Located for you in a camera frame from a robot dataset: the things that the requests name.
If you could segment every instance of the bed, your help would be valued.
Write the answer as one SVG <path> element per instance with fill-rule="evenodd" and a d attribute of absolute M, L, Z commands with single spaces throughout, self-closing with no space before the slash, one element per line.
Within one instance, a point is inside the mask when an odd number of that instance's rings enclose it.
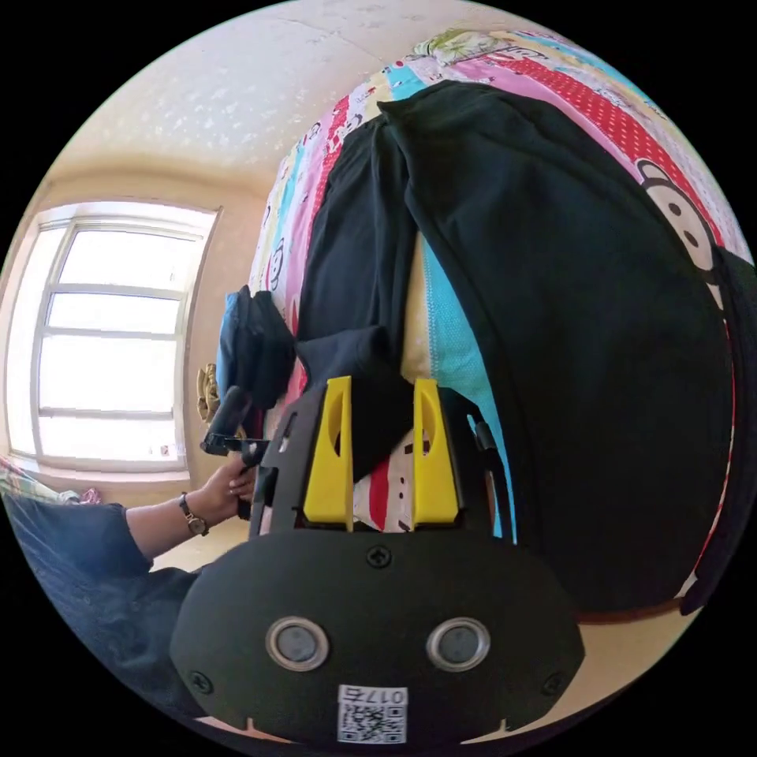
<path fill-rule="evenodd" d="M 64 502 L 82 502 L 82 497 L 75 491 L 53 491 L 2 455 L 0 455 L 0 493 L 54 505 Z"/>
<path fill-rule="evenodd" d="M 345 95 L 283 159 L 268 197 L 249 286 L 253 293 L 271 291 L 293 333 L 312 221 L 345 136 L 379 114 L 377 103 L 407 98 L 443 79 L 485 83 L 554 104 L 649 192 L 700 268 L 707 270 L 711 260 L 699 256 L 697 248 L 710 247 L 698 245 L 698 239 L 752 262 L 733 212 L 701 158 L 660 109 L 619 72 L 556 35 L 517 29 L 462 37 L 446 32 Z M 669 210 L 671 198 L 683 212 Z M 686 242 L 692 238 L 693 246 Z M 718 291 L 710 289 L 718 301 Z M 403 375 L 410 381 L 436 379 L 472 399 L 490 424 L 509 479 L 483 359 L 452 287 L 422 237 L 416 242 L 406 308 Z M 303 388 L 304 373 L 298 364 L 286 395 L 267 414 L 267 435 L 275 429 L 282 409 Z M 356 484 L 356 519 L 383 531 L 408 530 L 410 442 L 408 436 L 383 466 Z M 497 522 L 495 534 L 501 533 Z"/>

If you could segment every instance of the hand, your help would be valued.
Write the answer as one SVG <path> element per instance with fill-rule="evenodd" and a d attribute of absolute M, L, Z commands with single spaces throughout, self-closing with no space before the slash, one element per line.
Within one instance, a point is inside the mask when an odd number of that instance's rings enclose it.
<path fill-rule="evenodd" d="M 237 514 L 237 498 L 251 499 L 255 491 L 255 469 L 244 472 L 241 455 L 222 465 L 197 492 L 193 512 L 205 520 L 220 523 Z"/>

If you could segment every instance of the sticker label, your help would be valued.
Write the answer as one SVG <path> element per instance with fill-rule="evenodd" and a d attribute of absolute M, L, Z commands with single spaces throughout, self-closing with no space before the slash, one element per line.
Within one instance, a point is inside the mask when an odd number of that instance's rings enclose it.
<path fill-rule="evenodd" d="M 404 744 L 407 734 L 406 688 L 339 687 L 338 741 L 343 744 Z"/>

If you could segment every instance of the black handle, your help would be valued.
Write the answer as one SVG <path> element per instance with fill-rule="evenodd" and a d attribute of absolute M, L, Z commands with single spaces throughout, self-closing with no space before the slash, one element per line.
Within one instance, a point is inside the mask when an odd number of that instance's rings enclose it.
<path fill-rule="evenodd" d="M 260 465 L 260 461 L 263 459 L 263 455 L 268 449 L 268 441 L 265 439 L 255 439 L 250 441 L 246 450 L 242 452 L 242 462 L 244 468 L 242 473 L 246 473 L 251 468 L 256 468 Z M 237 516 L 241 520 L 250 520 L 250 513 L 252 512 L 252 504 L 242 497 L 237 498 Z"/>
<path fill-rule="evenodd" d="M 228 439 L 232 438 L 246 417 L 252 403 L 239 386 L 232 386 L 223 398 L 200 443 L 203 452 L 224 456 L 229 452 Z"/>

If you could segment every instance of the person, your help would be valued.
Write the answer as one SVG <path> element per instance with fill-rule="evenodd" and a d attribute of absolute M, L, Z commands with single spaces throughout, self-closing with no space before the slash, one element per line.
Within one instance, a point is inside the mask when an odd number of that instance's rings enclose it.
<path fill-rule="evenodd" d="M 202 568 L 152 568 L 157 557 L 235 517 L 237 498 L 250 499 L 254 487 L 255 470 L 233 455 L 201 488 L 157 505 L 41 502 L 19 491 L 2 498 L 37 580 L 101 664 L 169 716 L 236 731 L 202 712 L 170 660 L 179 609 Z M 270 510 L 261 534 L 269 523 Z M 279 740 L 252 727 L 245 734 Z"/>

